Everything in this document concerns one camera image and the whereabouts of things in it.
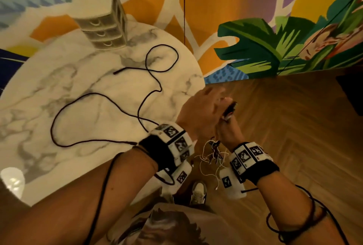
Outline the small black device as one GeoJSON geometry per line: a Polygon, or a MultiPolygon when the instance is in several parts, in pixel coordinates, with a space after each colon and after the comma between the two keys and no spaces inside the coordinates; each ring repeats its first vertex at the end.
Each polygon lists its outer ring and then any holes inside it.
{"type": "Polygon", "coordinates": [[[224,111],[224,113],[222,114],[222,117],[221,119],[228,122],[229,119],[232,117],[232,115],[234,114],[235,112],[235,109],[236,109],[236,106],[237,106],[237,102],[236,101],[233,101],[227,108],[226,110],[224,111]]]}

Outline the person's beige printed shirt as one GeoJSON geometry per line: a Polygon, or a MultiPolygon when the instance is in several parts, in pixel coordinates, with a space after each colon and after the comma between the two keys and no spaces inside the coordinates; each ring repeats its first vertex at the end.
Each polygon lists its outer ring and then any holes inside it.
{"type": "Polygon", "coordinates": [[[146,206],[110,237],[110,245],[243,245],[236,231],[206,205],[146,206]]]}

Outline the dark furniture piece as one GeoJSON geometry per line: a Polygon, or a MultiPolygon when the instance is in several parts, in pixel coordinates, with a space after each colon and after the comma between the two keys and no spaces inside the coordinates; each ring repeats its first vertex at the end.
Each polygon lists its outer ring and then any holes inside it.
{"type": "Polygon", "coordinates": [[[355,112],[363,116],[363,72],[337,76],[336,80],[355,112]]]}

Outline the white plastic drawer organiser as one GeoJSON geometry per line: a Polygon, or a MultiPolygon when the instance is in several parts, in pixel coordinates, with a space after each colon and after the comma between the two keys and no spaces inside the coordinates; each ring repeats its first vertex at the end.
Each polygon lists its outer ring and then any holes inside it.
{"type": "Polygon", "coordinates": [[[127,44],[127,18],[120,0],[72,0],[68,15],[97,50],[127,44]]]}

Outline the person's left hand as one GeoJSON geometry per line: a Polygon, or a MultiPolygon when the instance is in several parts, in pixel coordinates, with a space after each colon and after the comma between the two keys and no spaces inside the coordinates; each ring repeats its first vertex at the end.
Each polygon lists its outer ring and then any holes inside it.
{"type": "MultiPolygon", "coordinates": [[[[176,119],[176,123],[187,132],[192,142],[197,141],[203,133],[213,129],[224,113],[202,111],[202,96],[207,88],[203,88],[188,99],[176,119]]],[[[233,99],[228,97],[228,106],[232,102],[233,99]]]]}

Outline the person's grey sneaker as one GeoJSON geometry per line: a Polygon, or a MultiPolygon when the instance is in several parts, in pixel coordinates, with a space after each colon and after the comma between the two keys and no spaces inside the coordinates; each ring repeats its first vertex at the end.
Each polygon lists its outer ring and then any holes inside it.
{"type": "Polygon", "coordinates": [[[206,203],[207,187],[202,181],[196,181],[192,187],[189,206],[204,205],[206,203]]]}

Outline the person's right hand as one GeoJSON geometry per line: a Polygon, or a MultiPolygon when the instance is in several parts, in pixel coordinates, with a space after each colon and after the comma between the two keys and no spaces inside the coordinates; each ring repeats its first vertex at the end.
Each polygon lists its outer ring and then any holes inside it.
{"type": "Polygon", "coordinates": [[[215,126],[215,138],[230,152],[234,151],[241,143],[246,142],[235,115],[231,115],[227,121],[220,118],[215,126]]]}

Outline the person's right forearm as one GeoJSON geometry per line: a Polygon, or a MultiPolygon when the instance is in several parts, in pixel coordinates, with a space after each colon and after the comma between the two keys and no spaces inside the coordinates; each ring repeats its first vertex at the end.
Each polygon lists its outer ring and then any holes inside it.
{"type": "MultiPolygon", "coordinates": [[[[257,187],[280,231],[301,229],[313,209],[312,200],[281,172],[262,177],[257,187]]],[[[290,245],[344,245],[330,216],[306,230],[290,245]]]]}

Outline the person's left forearm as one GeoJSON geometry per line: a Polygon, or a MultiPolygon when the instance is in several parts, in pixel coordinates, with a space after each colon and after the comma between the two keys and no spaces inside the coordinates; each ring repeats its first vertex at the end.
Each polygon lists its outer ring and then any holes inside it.
{"type": "MultiPolygon", "coordinates": [[[[25,211],[0,231],[0,245],[83,244],[111,164],[103,163],[25,211]]],[[[138,148],[115,159],[90,244],[117,222],[156,172],[157,164],[138,148]]]]}

